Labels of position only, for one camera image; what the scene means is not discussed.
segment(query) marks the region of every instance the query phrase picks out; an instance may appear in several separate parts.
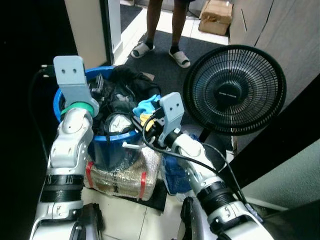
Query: bubble wrap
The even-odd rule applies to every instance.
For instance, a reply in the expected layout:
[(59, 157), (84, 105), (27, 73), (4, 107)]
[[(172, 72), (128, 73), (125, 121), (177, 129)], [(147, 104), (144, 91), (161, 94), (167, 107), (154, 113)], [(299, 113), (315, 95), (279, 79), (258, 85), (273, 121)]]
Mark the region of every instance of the bubble wrap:
[(129, 168), (118, 172), (101, 170), (87, 162), (84, 185), (112, 196), (122, 196), (147, 201), (154, 191), (162, 154), (149, 147), (142, 148), (137, 161)]

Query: wooden panel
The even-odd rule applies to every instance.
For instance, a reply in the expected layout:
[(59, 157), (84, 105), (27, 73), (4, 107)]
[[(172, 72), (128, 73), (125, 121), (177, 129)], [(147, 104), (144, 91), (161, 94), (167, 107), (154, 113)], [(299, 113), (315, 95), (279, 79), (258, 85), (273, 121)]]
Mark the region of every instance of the wooden panel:
[(319, 0), (275, 0), (257, 47), (281, 65), (286, 107), (320, 73)]
[(77, 52), (86, 69), (107, 61), (105, 37), (98, 0), (65, 0)]
[(230, 42), (254, 46), (267, 20), (273, 0), (237, 0), (233, 6)]

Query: person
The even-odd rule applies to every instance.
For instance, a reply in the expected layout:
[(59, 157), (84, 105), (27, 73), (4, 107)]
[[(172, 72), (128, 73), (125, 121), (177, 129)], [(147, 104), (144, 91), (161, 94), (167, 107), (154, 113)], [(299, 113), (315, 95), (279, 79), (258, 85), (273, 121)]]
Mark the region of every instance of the person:
[[(188, 68), (190, 66), (190, 60), (185, 53), (179, 49), (179, 41), (185, 25), (188, 6), (192, 1), (194, 0), (174, 0), (172, 44), (168, 53), (181, 68)], [(147, 38), (132, 50), (131, 56), (133, 58), (139, 59), (155, 49), (154, 39), (160, 18), (162, 2), (163, 0), (149, 1), (146, 14)]]

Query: sandal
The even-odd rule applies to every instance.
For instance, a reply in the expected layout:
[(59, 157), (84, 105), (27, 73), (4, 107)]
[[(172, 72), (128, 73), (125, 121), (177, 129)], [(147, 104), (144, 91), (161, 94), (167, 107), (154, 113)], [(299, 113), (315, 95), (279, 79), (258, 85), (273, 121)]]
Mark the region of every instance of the sandal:
[(185, 55), (183, 51), (177, 51), (174, 54), (171, 54), (169, 51), (169, 55), (176, 61), (176, 63), (181, 67), (181, 68), (188, 68), (190, 67), (191, 63), (189, 58)]
[(153, 45), (153, 48), (150, 49), (144, 42), (142, 42), (132, 50), (131, 56), (135, 59), (139, 59), (144, 55), (146, 55), (147, 53), (153, 51), (154, 49), (155, 49), (154, 45)]

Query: blue bucket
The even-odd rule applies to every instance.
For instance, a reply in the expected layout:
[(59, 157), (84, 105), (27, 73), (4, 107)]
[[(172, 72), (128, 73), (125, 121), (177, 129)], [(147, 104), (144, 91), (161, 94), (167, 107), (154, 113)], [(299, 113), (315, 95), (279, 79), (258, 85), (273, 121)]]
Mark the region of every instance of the blue bucket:
[[(112, 66), (100, 66), (90, 68), (85, 71), (87, 80), (102, 74), (105, 79), (110, 77), (113, 70)], [(63, 96), (60, 88), (56, 91), (53, 100), (53, 111), (56, 119), (61, 122), (60, 99)], [(105, 136), (95, 135), (88, 147), (88, 153), (94, 161), (94, 165), (104, 171), (119, 171), (130, 167), (138, 158), (140, 151), (137, 149), (122, 147), (123, 142), (128, 144), (140, 145), (141, 135), (135, 130), (109, 136), (109, 141)]]

